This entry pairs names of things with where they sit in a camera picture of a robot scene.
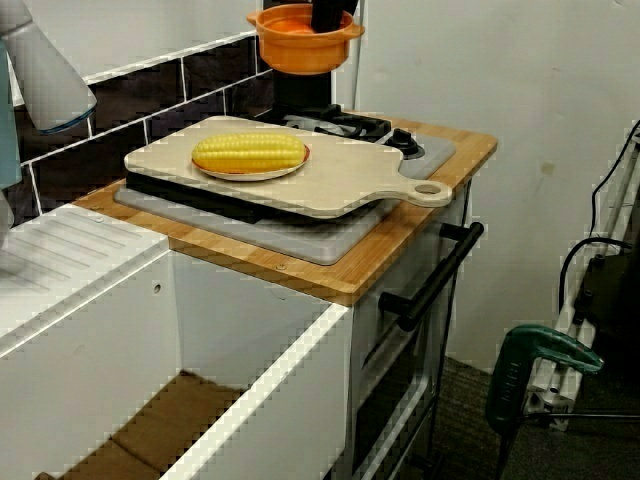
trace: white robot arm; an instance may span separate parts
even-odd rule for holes
[[[13,65],[24,104],[43,134],[70,128],[93,112],[96,98],[35,24],[22,0],[0,0],[0,248],[13,224],[2,190],[18,183],[20,158],[9,71]]]

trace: corn cob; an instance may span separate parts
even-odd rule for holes
[[[293,168],[303,162],[306,148],[297,137],[281,133],[214,135],[193,149],[193,162],[219,173],[261,173]]]

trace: cutting board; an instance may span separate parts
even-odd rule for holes
[[[211,135],[256,131],[299,137],[311,151],[309,159],[289,175],[261,182],[212,178],[191,162],[193,148]],[[398,149],[384,145],[219,116],[131,152],[125,165],[130,172],[315,218],[337,218],[385,198],[422,207],[451,201],[449,186],[401,175],[402,158]]]

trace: oven handle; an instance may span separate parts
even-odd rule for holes
[[[473,246],[484,232],[481,223],[474,222],[468,228],[443,223],[440,236],[458,242],[451,253],[442,260],[412,299],[383,292],[378,307],[385,312],[399,315],[398,326],[405,332],[413,331],[440,291],[458,271]]]

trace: oven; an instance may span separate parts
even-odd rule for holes
[[[396,478],[410,451],[433,458],[456,272],[483,232],[479,223],[461,226],[469,188],[354,308],[351,425],[334,479]]]

